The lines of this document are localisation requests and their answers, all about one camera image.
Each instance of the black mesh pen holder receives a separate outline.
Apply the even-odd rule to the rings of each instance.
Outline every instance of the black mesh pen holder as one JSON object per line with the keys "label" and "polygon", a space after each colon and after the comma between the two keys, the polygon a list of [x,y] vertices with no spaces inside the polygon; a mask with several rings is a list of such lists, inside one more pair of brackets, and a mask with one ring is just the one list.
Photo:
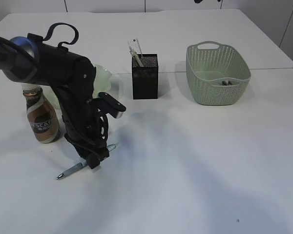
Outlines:
{"label": "black mesh pen holder", "polygon": [[138,55],[143,67],[132,59],[133,99],[157,99],[158,97],[158,61],[157,54]]}

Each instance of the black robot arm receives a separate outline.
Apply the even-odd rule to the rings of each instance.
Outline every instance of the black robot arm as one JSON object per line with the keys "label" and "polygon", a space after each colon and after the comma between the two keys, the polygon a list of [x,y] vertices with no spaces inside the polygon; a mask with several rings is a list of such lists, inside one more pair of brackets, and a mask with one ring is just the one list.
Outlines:
{"label": "black robot arm", "polygon": [[[74,29],[73,41],[60,42],[57,47],[44,44],[58,25]],[[107,93],[92,98],[96,68],[88,58],[63,47],[63,44],[76,43],[78,36],[74,26],[56,23],[45,38],[34,34],[11,41],[0,38],[0,69],[12,81],[52,88],[61,106],[66,140],[93,169],[109,157],[106,114],[118,118],[126,107]]]}

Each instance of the pen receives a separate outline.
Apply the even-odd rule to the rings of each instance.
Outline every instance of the pen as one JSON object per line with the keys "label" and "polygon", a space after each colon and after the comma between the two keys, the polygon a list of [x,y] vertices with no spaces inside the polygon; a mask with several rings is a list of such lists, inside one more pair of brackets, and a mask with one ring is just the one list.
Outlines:
{"label": "pen", "polygon": [[[108,149],[108,151],[111,152],[112,150],[115,150],[118,145],[119,145],[119,143],[111,144],[111,145],[108,145],[106,148]],[[64,179],[65,177],[70,176],[71,174],[81,170],[82,168],[84,168],[87,165],[88,165],[87,161],[83,159],[80,163],[77,163],[75,166],[72,166],[71,168],[67,169],[63,173],[59,174],[57,179]]]}

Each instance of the basket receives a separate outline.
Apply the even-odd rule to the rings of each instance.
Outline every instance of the basket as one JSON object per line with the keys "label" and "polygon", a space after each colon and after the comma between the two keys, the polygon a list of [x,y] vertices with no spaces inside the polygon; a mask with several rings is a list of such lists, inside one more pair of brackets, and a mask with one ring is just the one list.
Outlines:
{"label": "basket", "polygon": [[[200,49],[215,44],[216,49]],[[242,56],[231,46],[205,41],[187,49],[187,79],[194,100],[202,105],[232,105],[251,78]]]}

